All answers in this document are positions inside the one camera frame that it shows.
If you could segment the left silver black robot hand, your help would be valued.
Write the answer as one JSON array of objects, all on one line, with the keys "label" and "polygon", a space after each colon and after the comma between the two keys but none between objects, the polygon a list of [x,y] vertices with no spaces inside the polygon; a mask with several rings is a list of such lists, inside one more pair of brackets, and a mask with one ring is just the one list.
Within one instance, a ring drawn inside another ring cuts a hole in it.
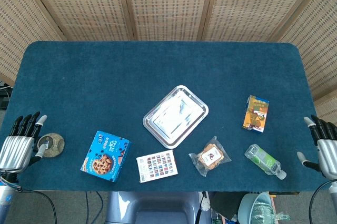
[{"label": "left silver black robot hand", "polygon": [[40,112],[19,116],[1,148],[1,173],[20,174],[28,166],[43,158],[48,143],[37,144],[37,138],[47,116]]}]

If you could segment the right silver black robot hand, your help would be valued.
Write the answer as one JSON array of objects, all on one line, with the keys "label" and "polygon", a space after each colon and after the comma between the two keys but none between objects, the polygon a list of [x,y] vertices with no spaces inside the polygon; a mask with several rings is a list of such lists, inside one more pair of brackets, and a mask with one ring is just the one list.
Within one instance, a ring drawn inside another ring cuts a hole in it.
[{"label": "right silver black robot hand", "polygon": [[310,130],[319,162],[316,164],[309,161],[302,152],[298,151],[300,163],[321,172],[329,180],[336,179],[336,125],[315,115],[311,115],[311,118],[304,117],[304,122]]}]

